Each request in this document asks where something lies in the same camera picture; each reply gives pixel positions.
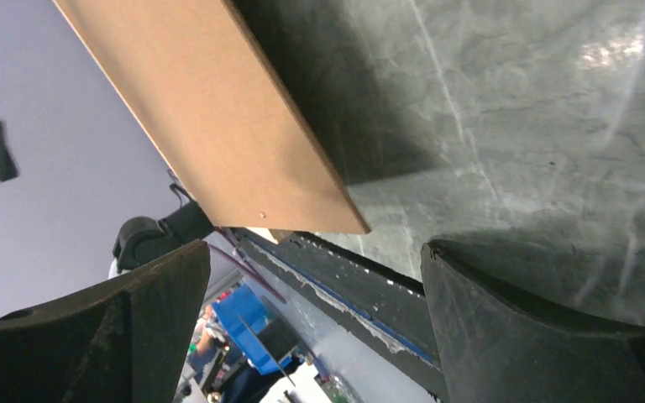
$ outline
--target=blue bin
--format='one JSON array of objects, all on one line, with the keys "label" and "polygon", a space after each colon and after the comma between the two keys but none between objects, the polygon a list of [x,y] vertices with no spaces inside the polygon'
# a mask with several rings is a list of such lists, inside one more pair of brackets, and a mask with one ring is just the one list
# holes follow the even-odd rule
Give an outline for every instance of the blue bin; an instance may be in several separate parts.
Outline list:
[{"label": "blue bin", "polygon": [[[266,317],[269,312],[247,285],[240,286],[222,301],[212,303],[212,308],[231,340],[246,354],[246,358],[251,360],[261,375],[278,371],[278,365],[265,351],[259,339],[241,322],[242,317],[256,334],[268,324]],[[281,361],[281,366],[285,367],[291,361],[291,357],[286,357]]]}]

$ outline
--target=wooden board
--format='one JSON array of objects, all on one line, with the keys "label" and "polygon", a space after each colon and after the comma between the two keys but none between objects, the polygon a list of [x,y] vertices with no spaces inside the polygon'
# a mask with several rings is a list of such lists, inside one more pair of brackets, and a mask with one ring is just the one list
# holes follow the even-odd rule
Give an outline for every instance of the wooden board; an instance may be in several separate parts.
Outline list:
[{"label": "wooden board", "polygon": [[215,225],[369,231],[233,6],[54,1]]}]

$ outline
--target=purple wire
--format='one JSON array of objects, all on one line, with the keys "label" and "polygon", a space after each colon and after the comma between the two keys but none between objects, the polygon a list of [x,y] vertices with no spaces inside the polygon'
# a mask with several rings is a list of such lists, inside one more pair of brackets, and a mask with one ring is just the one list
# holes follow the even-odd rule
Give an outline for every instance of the purple wire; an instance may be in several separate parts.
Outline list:
[{"label": "purple wire", "polygon": [[254,273],[256,273],[257,276],[259,276],[262,279],[263,277],[260,275],[258,270],[256,270],[255,267],[251,263],[249,263],[246,259],[244,259],[244,256],[245,256],[244,252],[241,250],[241,248],[239,248],[239,246],[234,241],[231,240],[231,238],[228,237],[228,234],[226,234],[224,231],[222,231],[221,228],[217,228],[216,232],[223,237],[223,240],[228,242],[228,244],[233,248],[233,251],[236,254],[241,256],[241,263],[245,264],[246,267],[248,267],[250,271],[253,271]]},{"label": "purple wire", "polygon": [[[236,245],[234,245],[233,242],[231,242],[230,239],[226,238],[226,240],[229,243],[231,243],[232,246],[234,246],[236,248]],[[256,283],[258,283],[260,286],[262,286],[263,288],[265,288],[266,291],[271,293],[271,295],[273,295],[276,298],[276,300],[278,300],[278,301],[280,301],[280,302],[282,302],[284,304],[286,303],[286,299],[283,298],[281,293],[279,293],[277,290],[275,290],[273,287],[271,287],[270,284],[268,284],[268,282],[265,281],[265,279],[259,274],[258,271],[256,271],[256,269],[249,262],[246,262],[245,260],[243,262],[241,262],[240,260],[235,259],[233,256],[231,256],[230,254],[227,254],[226,252],[223,251],[223,249],[219,248],[218,246],[214,246],[214,245],[209,244],[209,248],[211,250],[215,251],[216,253],[218,253],[219,255],[221,255],[223,258],[225,258],[229,262],[235,264],[241,271],[243,271],[249,277],[254,279],[254,281]]]}]

